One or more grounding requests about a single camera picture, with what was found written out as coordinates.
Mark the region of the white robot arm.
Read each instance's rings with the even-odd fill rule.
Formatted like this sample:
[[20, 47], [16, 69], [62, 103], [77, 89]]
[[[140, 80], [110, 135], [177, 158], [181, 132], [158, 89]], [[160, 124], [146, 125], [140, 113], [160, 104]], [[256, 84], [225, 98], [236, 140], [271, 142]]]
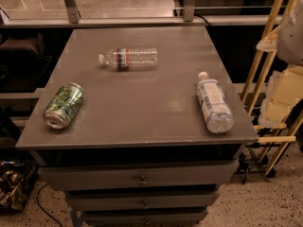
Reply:
[[274, 71], [270, 76], [260, 108], [259, 124], [272, 128], [303, 98], [303, 0], [258, 42], [257, 49], [276, 52], [280, 60], [288, 63], [282, 72]]

